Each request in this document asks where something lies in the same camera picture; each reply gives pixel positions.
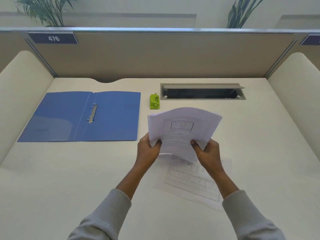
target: person's left thumb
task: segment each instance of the person's left thumb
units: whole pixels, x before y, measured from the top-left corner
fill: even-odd
[[[158,150],[160,150],[161,145],[162,145],[162,140],[159,139],[159,140],[156,142],[156,144],[154,145],[153,148],[157,148]]]

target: desk surface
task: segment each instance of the desk surface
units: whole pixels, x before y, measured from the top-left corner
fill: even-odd
[[[320,163],[265,79],[56,78],[48,92],[141,92],[138,138],[160,83],[240,83],[247,100],[168,100],[161,111],[197,107],[223,119],[213,135],[233,160],[233,180],[288,239],[320,235]],[[15,143],[0,167],[1,239],[66,239],[126,175],[136,141]],[[235,239],[224,212],[153,188],[156,163],[132,200],[120,239]]]

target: number 476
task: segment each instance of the number 476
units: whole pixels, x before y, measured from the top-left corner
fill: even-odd
[[[60,41],[59,37],[57,36],[49,36],[50,41]]]

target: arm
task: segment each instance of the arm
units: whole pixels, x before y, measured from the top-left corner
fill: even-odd
[[[219,144],[210,140],[204,149],[191,141],[199,162],[216,182],[224,199],[222,206],[238,239],[286,239],[272,221],[254,206],[244,190],[239,190],[225,173],[220,159]]]
[[[131,200],[140,180],[159,155],[161,141],[154,147],[149,142],[149,133],[138,143],[137,159],[133,168],[110,191],[102,203],[80,225],[70,233],[68,240],[116,240],[126,215],[131,207]]]

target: binder ring mechanism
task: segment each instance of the binder ring mechanism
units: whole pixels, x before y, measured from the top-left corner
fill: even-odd
[[[87,119],[89,121],[89,124],[91,124],[94,121],[94,114],[96,113],[97,107],[98,107],[97,104],[94,104],[94,106],[91,107],[92,112],[91,112],[91,115],[89,116],[89,119]]]

